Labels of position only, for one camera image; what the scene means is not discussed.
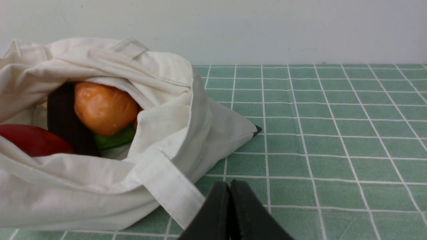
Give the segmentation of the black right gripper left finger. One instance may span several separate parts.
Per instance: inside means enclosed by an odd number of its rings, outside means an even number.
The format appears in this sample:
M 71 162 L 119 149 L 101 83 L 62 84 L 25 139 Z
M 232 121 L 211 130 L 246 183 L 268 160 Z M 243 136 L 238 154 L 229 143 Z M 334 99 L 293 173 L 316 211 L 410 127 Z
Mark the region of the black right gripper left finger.
M 223 181 L 215 182 L 201 209 L 179 240 L 229 240 L 228 230 L 230 193 Z

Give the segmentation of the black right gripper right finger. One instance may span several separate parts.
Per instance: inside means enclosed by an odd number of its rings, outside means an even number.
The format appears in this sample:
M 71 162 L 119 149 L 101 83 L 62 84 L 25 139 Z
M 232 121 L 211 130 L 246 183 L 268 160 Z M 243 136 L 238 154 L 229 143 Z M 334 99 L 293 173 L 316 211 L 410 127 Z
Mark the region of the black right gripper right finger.
M 233 180 L 231 240 L 292 240 L 255 196 L 245 181 Z

